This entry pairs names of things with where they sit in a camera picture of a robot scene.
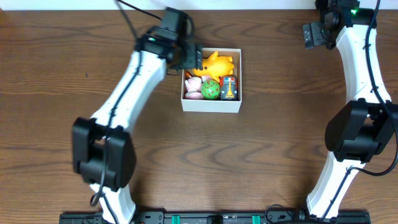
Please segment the orange duck toy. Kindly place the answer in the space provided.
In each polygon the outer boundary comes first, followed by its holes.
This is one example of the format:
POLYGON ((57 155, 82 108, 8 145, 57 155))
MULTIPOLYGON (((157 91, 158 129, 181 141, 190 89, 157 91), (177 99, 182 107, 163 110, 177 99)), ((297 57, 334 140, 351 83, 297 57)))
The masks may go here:
POLYGON ((209 76, 211 79, 220 82, 221 77, 234 74, 233 57, 220 56, 216 50, 208 58, 202 60, 200 68, 194 68, 192 71, 195 76, 209 76))

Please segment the pink pig toy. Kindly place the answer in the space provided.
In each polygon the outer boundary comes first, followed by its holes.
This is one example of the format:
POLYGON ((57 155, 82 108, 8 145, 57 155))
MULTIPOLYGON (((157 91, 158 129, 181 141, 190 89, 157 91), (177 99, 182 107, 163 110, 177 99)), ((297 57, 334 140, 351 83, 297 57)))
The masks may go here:
POLYGON ((190 72, 185 72, 185 99, 187 100, 203 100, 204 97, 201 93, 202 79, 193 76, 190 72))

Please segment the green number ball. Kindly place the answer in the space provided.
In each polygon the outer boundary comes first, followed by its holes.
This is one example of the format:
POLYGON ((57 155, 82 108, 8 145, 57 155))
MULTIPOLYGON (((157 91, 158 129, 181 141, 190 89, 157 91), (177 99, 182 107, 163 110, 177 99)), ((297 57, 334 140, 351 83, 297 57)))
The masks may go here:
POLYGON ((221 93, 221 86, 215 80, 207 80, 201 85, 201 94, 205 100, 217 100, 221 93))

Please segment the red toy fire truck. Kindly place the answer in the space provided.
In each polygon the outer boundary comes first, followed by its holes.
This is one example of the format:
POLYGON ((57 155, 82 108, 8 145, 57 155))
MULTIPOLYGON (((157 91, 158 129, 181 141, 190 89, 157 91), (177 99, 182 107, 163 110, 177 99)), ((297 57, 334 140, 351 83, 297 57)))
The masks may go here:
POLYGON ((234 76, 225 76, 220 79, 220 99, 236 101, 238 99, 237 79, 234 76))

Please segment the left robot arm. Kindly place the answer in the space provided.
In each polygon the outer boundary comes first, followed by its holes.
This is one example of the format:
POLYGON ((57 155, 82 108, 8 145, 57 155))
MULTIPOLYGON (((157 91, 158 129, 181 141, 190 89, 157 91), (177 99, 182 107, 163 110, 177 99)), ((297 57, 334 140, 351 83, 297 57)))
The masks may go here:
POLYGON ((168 7, 159 26, 136 39, 124 75, 91 118, 72 126, 73 170, 94 191, 101 213, 82 223, 132 223, 136 205, 129 182, 136 167, 132 132, 146 101, 169 69, 200 68, 201 45, 192 42, 193 19, 168 7))

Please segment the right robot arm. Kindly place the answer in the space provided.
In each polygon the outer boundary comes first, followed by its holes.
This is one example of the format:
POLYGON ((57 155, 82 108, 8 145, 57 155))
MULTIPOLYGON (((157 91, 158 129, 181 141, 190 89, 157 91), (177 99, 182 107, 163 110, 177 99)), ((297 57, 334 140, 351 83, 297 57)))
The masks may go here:
POLYGON ((357 0, 316 0, 319 21, 303 26, 306 49, 324 45, 338 49, 345 75, 346 104, 325 130, 326 163, 315 188, 306 199, 311 221, 360 222, 362 214, 339 213, 340 203, 355 176, 384 176, 397 166, 397 159, 384 171, 372 172, 365 165, 397 136, 397 105, 384 85, 376 51, 378 8, 361 8, 357 0))

